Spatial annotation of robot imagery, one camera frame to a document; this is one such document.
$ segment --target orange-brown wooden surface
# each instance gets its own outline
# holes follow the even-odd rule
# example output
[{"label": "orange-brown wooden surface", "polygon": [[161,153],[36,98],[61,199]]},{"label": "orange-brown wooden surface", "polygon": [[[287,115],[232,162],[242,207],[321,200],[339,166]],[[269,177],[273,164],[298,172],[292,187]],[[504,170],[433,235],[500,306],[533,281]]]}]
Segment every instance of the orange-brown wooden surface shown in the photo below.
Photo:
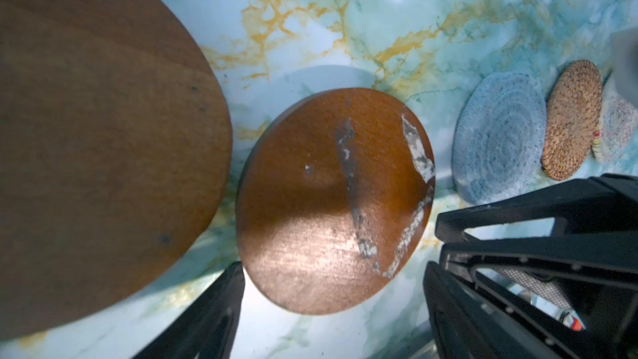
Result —
[{"label": "orange-brown wooden surface", "polygon": [[[237,240],[246,271],[274,303],[302,314],[338,312],[370,298],[409,259],[430,204],[400,266],[388,274],[417,206],[433,197],[435,179],[426,183],[415,169],[402,115],[433,159],[417,117],[369,89],[312,96],[260,138],[237,198]],[[362,239],[376,255],[362,254]]]},{"label": "orange-brown wooden surface", "polygon": [[0,0],[0,339],[170,267],[228,176],[226,102],[159,0]]}]

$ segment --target round wooden board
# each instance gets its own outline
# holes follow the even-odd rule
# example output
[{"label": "round wooden board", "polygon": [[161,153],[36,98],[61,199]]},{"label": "round wooden board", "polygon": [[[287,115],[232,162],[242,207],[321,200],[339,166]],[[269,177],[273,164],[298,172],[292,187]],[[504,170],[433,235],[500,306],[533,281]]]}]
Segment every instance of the round wooden board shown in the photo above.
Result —
[{"label": "round wooden board", "polygon": [[[425,150],[413,160],[416,137]],[[300,314],[370,298],[423,234],[433,158],[417,117],[384,93],[333,90],[290,108],[254,148],[237,197],[239,254],[254,284]]]},{"label": "round wooden board", "polygon": [[230,118],[159,0],[0,0],[0,339],[133,294],[209,225]]}]

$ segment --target wooden board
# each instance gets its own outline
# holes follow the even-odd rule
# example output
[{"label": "wooden board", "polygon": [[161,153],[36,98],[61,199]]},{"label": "wooden board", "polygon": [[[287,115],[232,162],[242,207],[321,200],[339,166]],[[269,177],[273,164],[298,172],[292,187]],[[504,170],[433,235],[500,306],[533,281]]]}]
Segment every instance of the wooden board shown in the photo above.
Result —
[{"label": "wooden board", "polygon": [[[413,158],[408,140],[417,135],[427,159]],[[301,314],[370,298],[423,234],[433,159],[417,117],[381,92],[335,90],[295,105],[244,170],[236,216],[248,275],[268,299]],[[430,176],[417,171],[419,161],[430,161]]]},{"label": "wooden board", "polygon": [[0,339],[135,293],[209,225],[231,127],[159,0],[0,0]]}]

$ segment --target blue woven coaster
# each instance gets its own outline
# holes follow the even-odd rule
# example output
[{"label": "blue woven coaster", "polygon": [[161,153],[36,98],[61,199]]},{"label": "blue woven coaster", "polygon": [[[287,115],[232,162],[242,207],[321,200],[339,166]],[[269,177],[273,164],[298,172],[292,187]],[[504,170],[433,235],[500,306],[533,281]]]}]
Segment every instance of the blue woven coaster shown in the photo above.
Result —
[{"label": "blue woven coaster", "polygon": [[454,134],[459,195],[486,204],[523,193],[540,169],[546,126],[546,103],[530,76],[508,72],[483,79]]}]

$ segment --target brown woven coaster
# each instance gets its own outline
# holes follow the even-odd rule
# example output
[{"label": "brown woven coaster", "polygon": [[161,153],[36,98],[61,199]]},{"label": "brown woven coaster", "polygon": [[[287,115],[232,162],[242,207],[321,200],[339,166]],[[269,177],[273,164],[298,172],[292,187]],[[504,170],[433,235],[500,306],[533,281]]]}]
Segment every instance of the brown woven coaster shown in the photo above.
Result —
[{"label": "brown woven coaster", "polygon": [[565,180],[583,164],[600,116],[602,84],[588,60],[570,65],[558,78],[547,103],[543,168],[554,180]]}]

